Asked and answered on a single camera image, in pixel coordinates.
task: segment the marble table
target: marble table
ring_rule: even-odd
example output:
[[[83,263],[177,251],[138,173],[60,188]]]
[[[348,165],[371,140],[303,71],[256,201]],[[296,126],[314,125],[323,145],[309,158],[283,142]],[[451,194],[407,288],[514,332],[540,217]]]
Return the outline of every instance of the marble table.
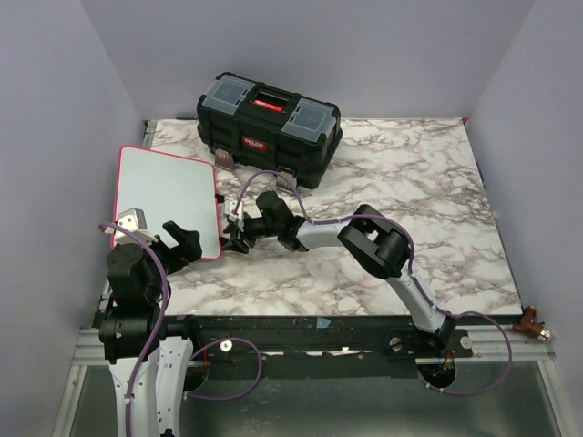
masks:
[[[521,313],[461,119],[344,120],[343,131],[321,185],[302,190],[309,214],[341,216],[368,203],[411,232],[420,274],[448,309]],[[152,148],[214,162],[196,121],[159,121]],[[255,171],[217,168],[219,193],[236,197]],[[272,176],[256,180],[245,203],[252,216],[257,195],[275,187]],[[292,196],[282,196],[300,213]],[[172,315],[407,314],[391,287],[343,248],[291,253],[265,239],[249,255],[226,252],[169,280]]]

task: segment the red label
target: red label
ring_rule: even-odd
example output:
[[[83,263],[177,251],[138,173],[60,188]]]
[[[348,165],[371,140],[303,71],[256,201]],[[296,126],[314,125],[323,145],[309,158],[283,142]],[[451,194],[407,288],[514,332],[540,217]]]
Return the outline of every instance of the red label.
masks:
[[[261,150],[262,152],[267,150],[267,144],[261,143],[260,141],[257,141],[256,139],[242,137],[240,140],[245,146],[257,148],[258,150]]]
[[[253,105],[257,105],[258,107],[267,107],[268,109],[271,109],[272,111],[276,112],[282,112],[283,110],[283,107],[280,107],[279,105],[273,105],[273,103],[267,103],[264,102],[263,100],[259,100],[258,98],[253,100],[251,103]]]

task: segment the wall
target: wall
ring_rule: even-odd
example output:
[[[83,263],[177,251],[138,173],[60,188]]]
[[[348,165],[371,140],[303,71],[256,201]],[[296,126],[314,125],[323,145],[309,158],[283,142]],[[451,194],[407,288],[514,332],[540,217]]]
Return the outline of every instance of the wall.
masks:
[[[583,3],[538,0],[468,125],[523,302],[556,334],[583,431]]]
[[[81,4],[0,5],[0,429],[49,435],[140,116]]]
[[[192,114],[223,71],[348,117],[464,117],[532,0],[82,0],[141,114]]]

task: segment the black toolbox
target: black toolbox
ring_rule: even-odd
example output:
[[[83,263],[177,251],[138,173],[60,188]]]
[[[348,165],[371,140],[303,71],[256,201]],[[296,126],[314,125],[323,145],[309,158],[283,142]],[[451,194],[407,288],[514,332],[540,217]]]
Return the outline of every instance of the black toolbox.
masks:
[[[318,187],[343,135],[336,105],[232,73],[217,76],[197,113],[217,165],[278,170],[306,188]]]

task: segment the toolbox lid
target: toolbox lid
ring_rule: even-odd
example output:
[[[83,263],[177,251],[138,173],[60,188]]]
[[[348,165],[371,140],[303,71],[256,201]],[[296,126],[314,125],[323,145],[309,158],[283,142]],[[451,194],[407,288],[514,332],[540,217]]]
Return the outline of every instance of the toolbox lid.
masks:
[[[301,98],[281,132],[311,142],[318,141],[320,134],[329,137],[336,124],[336,117],[332,115],[333,110],[333,107]]]
[[[232,116],[254,86],[248,80],[225,75],[212,83],[202,105]]]

